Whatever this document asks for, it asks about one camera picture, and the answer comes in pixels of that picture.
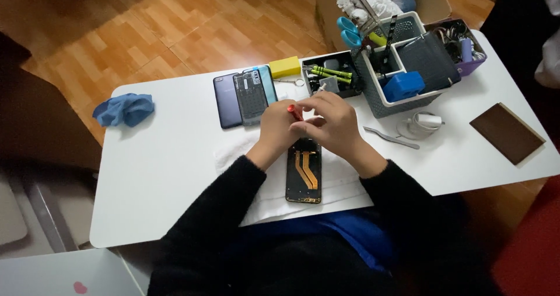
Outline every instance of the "black fuzzy sweater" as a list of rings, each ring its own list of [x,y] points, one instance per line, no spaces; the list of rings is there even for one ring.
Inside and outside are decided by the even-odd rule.
[[[265,178],[242,156],[206,188],[163,237],[165,257],[152,272],[148,294],[401,293],[396,279],[371,270],[334,235],[287,236],[226,265],[220,251]],[[389,161],[381,174],[361,182],[421,294],[500,295],[458,221],[416,180]]]

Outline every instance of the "sleeve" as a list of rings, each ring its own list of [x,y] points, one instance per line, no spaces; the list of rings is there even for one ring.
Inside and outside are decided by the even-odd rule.
[[[219,253],[243,220],[266,174],[239,157],[200,194],[161,239],[164,257],[155,264],[149,295],[223,294]]]
[[[460,222],[391,160],[376,177],[361,179],[401,259],[426,294],[501,295],[480,251]]]

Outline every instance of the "white table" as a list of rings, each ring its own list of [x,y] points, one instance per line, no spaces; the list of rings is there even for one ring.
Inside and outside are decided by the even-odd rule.
[[[486,38],[475,32],[488,59],[474,73],[423,110],[446,124],[419,150],[364,139],[393,159],[432,195],[504,185],[560,173],[560,155]],[[124,125],[105,133],[90,240],[97,248],[160,239],[216,177],[214,150],[246,135],[249,129],[222,130],[212,79],[242,69],[124,85],[113,96],[152,94],[155,113],[135,128]],[[307,97],[305,87],[277,83],[293,99]],[[411,112],[375,119],[363,95],[347,99],[360,126],[395,135],[395,123]],[[546,139],[546,143],[513,165],[469,125],[502,102]],[[367,196],[347,199],[276,219],[347,210],[371,205]]]

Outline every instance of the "red screwdriver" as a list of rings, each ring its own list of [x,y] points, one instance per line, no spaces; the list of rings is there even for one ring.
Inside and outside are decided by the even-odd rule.
[[[296,119],[298,121],[304,121],[304,118],[301,116],[301,114],[296,109],[296,105],[289,105],[288,106],[288,112],[290,112],[293,115],[294,119]]]

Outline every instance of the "white charging cable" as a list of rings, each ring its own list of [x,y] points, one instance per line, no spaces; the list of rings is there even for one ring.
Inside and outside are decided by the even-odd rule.
[[[412,118],[404,119],[396,124],[397,137],[404,137],[409,140],[423,140],[436,132],[445,122],[441,117],[427,112],[419,111],[412,115]]]

